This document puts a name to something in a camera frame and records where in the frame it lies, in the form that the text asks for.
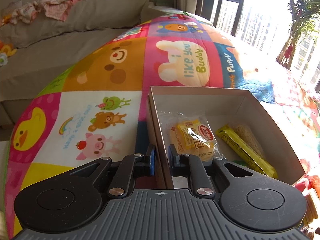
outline potted plant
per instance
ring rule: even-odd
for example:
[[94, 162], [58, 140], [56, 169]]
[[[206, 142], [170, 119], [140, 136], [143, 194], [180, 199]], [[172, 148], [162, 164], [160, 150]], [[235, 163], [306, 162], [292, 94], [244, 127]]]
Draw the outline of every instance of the potted plant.
[[315, 19], [320, 18], [320, 0], [289, 0], [289, 10], [292, 15], [290, 35], [276, 59], [287, 69], [291, 67], [298, 42], [313, 37], [316, 32]]

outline silver screw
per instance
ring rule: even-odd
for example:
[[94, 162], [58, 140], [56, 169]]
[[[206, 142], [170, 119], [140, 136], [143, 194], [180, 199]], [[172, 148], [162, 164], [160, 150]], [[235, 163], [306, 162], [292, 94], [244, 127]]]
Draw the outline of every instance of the silver screw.
[[121, 196], [124, 194], [124, 190], [119, 187], [114, 187], [111, 190], [109, 190], [109, 194], [113, 196]]
[[204, 196], [208, 196], [213, 193], [212, 189], [210, 189], [208, 187], [201, 187], [197, 190], [197, 192], [198, 192], [198, 194], [204, 195]]

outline cardboard box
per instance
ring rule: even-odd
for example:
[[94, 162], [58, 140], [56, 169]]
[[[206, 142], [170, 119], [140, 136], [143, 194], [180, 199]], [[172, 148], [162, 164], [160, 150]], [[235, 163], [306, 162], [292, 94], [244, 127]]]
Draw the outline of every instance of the cardboard box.
[[[266, 160], [276, 169], [279, 180], [293, 185], [305, 174], [286, 137], [248, 90], [153, 86], [150, 87], [147, 105], [149, 139], [157, 149], [159, 187], [173, 188], [165, 147], [169, 144], [167, 131], [160, 126], [164, 127], [165, 120], [157, 114], [164, 111], [186, 116], [203, 111], [213, 133], [230, 122], [247, 124], [262, 146]], [[216, 140], [228, 160], [241, 160], [222, 139], [216, 136]]]

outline beige couch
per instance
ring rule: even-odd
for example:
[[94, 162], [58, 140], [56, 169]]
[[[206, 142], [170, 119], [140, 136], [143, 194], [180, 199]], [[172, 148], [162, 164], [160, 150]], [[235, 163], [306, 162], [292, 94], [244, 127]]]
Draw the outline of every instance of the beige couch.
[[18, 48], [0, 67], [0, 126], [17, 122], [56, 76], [128, 28], [161, 16], [148, 0], [84, 0], [65, 22], [39, 15], [27, 25], [0, 28], [0, 41]]

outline rainbow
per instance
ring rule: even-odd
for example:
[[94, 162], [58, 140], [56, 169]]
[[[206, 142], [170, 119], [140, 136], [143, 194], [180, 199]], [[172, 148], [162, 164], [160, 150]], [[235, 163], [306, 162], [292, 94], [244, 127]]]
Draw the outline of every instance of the rainbow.
[[73, 119], [73, 117], [70, 117], [68, 120], [66, 120], [65, 122], [63, 122], [63, 124], [61, 125], [60, 129], [59, 129], [59, 134], [63, 134], [66, 130], [66, 125]]

